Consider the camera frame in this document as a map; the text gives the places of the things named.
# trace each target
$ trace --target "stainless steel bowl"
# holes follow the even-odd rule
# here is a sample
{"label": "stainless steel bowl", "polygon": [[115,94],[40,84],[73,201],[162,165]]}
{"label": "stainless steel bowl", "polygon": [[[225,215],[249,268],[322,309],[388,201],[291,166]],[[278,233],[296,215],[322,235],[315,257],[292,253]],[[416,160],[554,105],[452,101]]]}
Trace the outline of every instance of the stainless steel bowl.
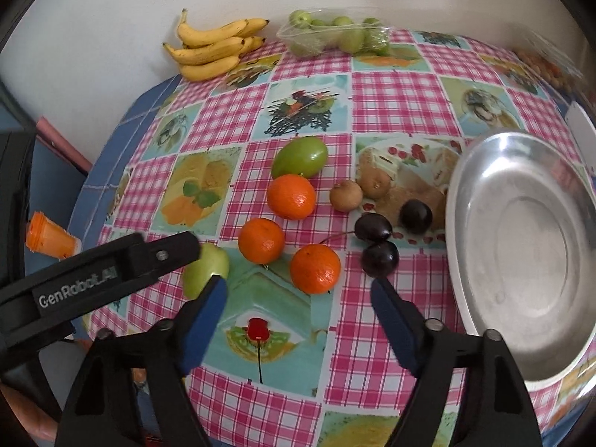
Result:
{"label": "stainless steel bowl", "polygon": [[523,132],[479,138],[449,185],[446,238],[466,331],[500,331],[529,390],[571,371],[596,331],[596,209],[573,165]]}

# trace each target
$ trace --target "screw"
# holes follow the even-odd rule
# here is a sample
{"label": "screw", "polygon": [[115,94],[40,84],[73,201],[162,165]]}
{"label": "screw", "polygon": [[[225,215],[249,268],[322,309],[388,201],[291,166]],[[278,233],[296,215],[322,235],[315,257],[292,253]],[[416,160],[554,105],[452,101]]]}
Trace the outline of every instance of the screw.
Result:
{"label": "screw", "polygon": [[485,331],[486,337],[492,341],[501,341],[503,336],[497,330],[486,330]]}
{"label": "screw", "polygon": [[99,339],[99,340],[106,340],[113,336],[114,336],[114,331],[112,331],[111,329],[108,329],[108,328],[101,328],[99,331],[97,331],[95,338]]}
{"label": "screw", "polygon": [[157,321],[156,326],[160,331],[168,331],[174,327],[174,321],[172,319],[162,319],[161,321]]}
{"label": "screw", "polygon": [[431,331],[440,331],[443,329],[443,323],[439,319],[430,318],[424,322],[427,329]]}

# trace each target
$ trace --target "table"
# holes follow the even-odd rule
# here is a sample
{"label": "table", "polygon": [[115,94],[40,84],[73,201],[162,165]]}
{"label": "table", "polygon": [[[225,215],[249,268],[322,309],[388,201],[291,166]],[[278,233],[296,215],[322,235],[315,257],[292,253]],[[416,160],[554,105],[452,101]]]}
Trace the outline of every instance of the table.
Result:
{"label": "table", "polygon": [[[414,380],[395,361],[370,306],[370,279],[359,265],[362,243],[329,242],[343,267],[333,294],[308,296],[289,280],[287,262],[299,247],[352,230],[363,210],[393,212],[391,203],[371,200],[350,215],[336,212],[329,203],[336,182],[374,162],[404,193],[426,193],[440,210],[461,150],[495,126],[551,142],[589,182],[561,117],[564,107],[532,81],[515,54],[471,38],[407,30],[393,31],[391,42],[393,58],[334,51],[300,61],[268,41],[231,75],[165,81],[133,104],[85,183],[70,227],[85,248],[132,231],[156,240],[190,229],[230,256],[224,318],[204,366],[186,378],[211,437],[236,446],[331,447],[366,427],[384,442],[412,392]],[[318,100],[317,111],[290,115],[290,106],[305,97]],[[329,161],[311,179],[315,213],[289,222],[268,209],[265,192],[277,151],[304,134],[323,139]],[[162,212],[189,176],[216,195],[191,227]],[[285,254],[269,270],[246,262],[235,244],[242,225],[257,216],[285,231]],[[463,331],[443,228],[433,224],[422,240],[394,228],[401,260],[389,279],[422,314]],[[183,303],[181,271],[175,271],[92,313],[89,333],[145,331]],[[253,316],[275,331],[263,351],[262,384],[254,345],[242,329]],[[592,345],[581,371],[590,370],[595,351]],[[568,410],[587,381],[579,372],[531,393],[542,429]],[[448,445],[462,382],[463,372],[455,371],[437,447]]]}

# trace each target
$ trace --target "white wall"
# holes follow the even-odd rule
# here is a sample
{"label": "white wall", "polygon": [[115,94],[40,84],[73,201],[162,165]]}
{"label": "white wall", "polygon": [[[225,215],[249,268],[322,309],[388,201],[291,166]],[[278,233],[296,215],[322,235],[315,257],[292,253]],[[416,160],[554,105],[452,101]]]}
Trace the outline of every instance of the white wall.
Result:
{"label": "white wall", "polygon": [[172,43],[180,10],[197,27],[272,19],[296,8],[380,6],[395,26],[461,32],[497,44],[522,22],[579,58],[583,37],[559,0],[37,0],[0,54],[0,76],[34,118],[46,116],[94,161],[130,104],[177,72]]}

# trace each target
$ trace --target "orange plastic cup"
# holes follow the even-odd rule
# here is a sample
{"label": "orange plastic cup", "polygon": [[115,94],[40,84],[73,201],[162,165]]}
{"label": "orange plastic cup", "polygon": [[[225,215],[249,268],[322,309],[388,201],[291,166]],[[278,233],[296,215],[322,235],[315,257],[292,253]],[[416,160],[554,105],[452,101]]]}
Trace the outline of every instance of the orange plastic cup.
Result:
{"label": "orange plastic cup", "polygon": [[35,212],[29,222],[26,245],[31,252],[39,252],[56,259],[66,259],[80,252],[81,243],[60,225],[41,212]]}

